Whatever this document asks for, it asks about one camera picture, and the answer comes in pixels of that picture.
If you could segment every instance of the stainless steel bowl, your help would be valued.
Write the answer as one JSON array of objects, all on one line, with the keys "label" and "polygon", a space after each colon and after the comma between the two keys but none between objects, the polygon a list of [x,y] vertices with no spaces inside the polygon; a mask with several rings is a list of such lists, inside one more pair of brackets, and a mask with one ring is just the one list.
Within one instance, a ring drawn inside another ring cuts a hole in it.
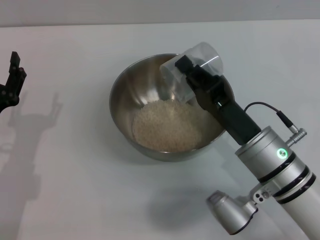
[{"label": "stainless steel bowl", "polygon": [[[112,119],[127,140],[142,154],[165,162],[177,162],[194,157],[225,132],[225,129],[220,126],[221,131],[214,136],[207,146],[185,152],[155,151],[135,141],[132,133],[132,122],[135,114],[148,102],[160,99],[175,99],[175,95],[165,84],[159,70],[160,65],[175,56],[176,54],[159,54],[135,62],[118,76],[112,86],[109,99]],[[228,81],[225,80],[225,82],[226,92],[234,98]],[[188,103],[200,108],[195,99]]]}]

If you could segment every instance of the white tabletop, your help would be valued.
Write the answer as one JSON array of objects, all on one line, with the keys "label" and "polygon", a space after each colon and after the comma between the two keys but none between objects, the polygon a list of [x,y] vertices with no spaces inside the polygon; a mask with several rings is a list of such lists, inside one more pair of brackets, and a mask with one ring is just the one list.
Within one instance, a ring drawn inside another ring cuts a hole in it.
[{"label": "white tabletop", "polygon": [[[273,199],[236,236],[211,216],[212,192],[258,183],[227,133],[197,159],[165,163],[115,127],[108,101],[122,70],[202,41],[242,107],[268,102],[308,131],[293,149],[320,175],[320,20],[0,28],[1,83],[11,51],[27,73],[20,104],[0,115],[0,239],[306,240]],[[270,109],[248,113],[289,137]]]}]

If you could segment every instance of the silver cylindrical joint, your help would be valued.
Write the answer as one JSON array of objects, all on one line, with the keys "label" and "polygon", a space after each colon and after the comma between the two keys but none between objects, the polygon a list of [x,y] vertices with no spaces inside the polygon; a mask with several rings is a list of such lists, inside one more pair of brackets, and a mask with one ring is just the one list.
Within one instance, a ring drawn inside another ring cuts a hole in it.
[{"label": "silver cylindrical joint", "polygon": [[261,183],[279,174],[294,160],[293,151],[270,126],[235,154]]},{"label": "silver cylindrical joint", "polygon": [[251,201],[242,205],[221,191],[214,192],[207,198],[206,203],[212,214],[230,234],[235,235],[242,231],[252,219],[258,208]]},{"label": "silver cylindrical joint", "polygon": [[273,197],[280,196],[287,192],[294,184],[297,184],[297,181],[300,181],[302,178],[307,176],[310,172],[309,168],[296,156],[295,153],[292,153],[291,157],[295,157],[293,161],[285,167],[279,174],[265,183],[268,186],[269,193]]}]

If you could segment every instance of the cable connector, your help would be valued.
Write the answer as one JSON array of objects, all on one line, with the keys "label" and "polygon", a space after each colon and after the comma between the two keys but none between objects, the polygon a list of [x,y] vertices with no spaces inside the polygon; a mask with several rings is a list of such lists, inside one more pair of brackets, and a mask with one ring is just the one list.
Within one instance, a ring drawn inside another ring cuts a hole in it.
[{"label": "cable connector", "polygon": [[285,144],[288,145],[288,147],[291,147],[293,144],[296,144],[299,142],[302,138],[304,138],[307,135],[307,131],[303,128],[300,128],[296,133],[294,133],[288,141],[285,142]]},{"label": "cable connector", "polygon": [[288,129],[294,125],[293,122],[282,111],[277,111],[276,114]]}]

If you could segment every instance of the rice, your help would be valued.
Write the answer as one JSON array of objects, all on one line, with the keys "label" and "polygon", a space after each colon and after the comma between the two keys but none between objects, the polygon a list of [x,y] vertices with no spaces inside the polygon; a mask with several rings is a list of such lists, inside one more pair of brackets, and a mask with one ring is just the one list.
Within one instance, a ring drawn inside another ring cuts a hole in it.
[{"label": "rice", "polygon": [[160,152],[184,152],[203,147],[220,131],[221,126],[210,113],[177,100],[146,104],[132,123],[135,140]]}]

